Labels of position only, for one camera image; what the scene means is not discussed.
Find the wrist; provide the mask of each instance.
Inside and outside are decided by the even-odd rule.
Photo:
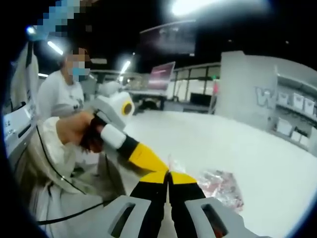
[[[66,132],[66,126],[65,126],[65,119],[59,119],[56,122],[56,132],[59,140],[63,145],[67,144],[69,142],[69,138],[67,136]]]

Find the storage box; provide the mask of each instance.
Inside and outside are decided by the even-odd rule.
[[[304,107],[304,96],[297,93],[293,94],[293,107],[302,110]]]
[[[301,140],[301,134],[298,133],[297,131],[293,131],[292,133],[292,140],[299,142]]]
[[[286,120],[283,120],[282,118],[279,118],[276,131],[284,135],[290,136],[292,127],[293,126],[291,125],[291,123],[289,123]]]
[[[278,102],[280,104],[288,104],[289,95],[287,93],[278,92]]]
[[[314,115],[315,102],[308,98],[305,98],[304,110],[309,115]]]
[[[301,140],[299,141],[299,143],[301,143],[302,145],[308,147],[308,146],[309,146],[309,139],[308,139],[308,137],[302,135],[302,136],[301,136]]]

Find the pink plastic bag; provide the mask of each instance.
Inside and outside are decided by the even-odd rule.
[[[244,203],[237,181],[232,173],[206,170],[197,179],[197,184],[206,197],[214,197],[236,212],[242,211]]]

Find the fluorescent light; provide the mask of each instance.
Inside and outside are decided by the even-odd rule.
[[[176,16],[186,15],[218,0],[177,0],[172,8]]]
[[[33,26],[29,26],[28,28],[26,28],[26,31],[30,35],[35,34],[35,29]]]
[[[39,73],[38,74],[40,77],[45,77],[45,78],[47,78],[48,77],[48,75],[47,74],[43,74],[43,73]]]
[[[124,64],[124,66],[123,66],[123,68],[122,68],[120,74],[123,74],[123,73],[128,69],[130,63],[131,63],[131,61],[127,61],[127,62]]]
[[[93,58],[90,60],[92,63],[95,63],[95,64],[107,64],[107,59]]]
[[[48,45],[50,47],[52,47],[57,53],[59,53],[60,55],[63,55],[64,52],[57,45],[55,45],[52,41],[48,41]]]

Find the hand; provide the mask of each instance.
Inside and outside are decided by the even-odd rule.
[[[59,119],[56,123],[56,131],[62,144],[65,145],[71,142],[79,145],[93,118],[94,115],[89,112],[80,112],[73,116]],[[102,126],[97,127],[99,133],[101,133],[102,129]],[[89,150],[99,153],[102,151],[102,144],[96,141],[90,142]]]

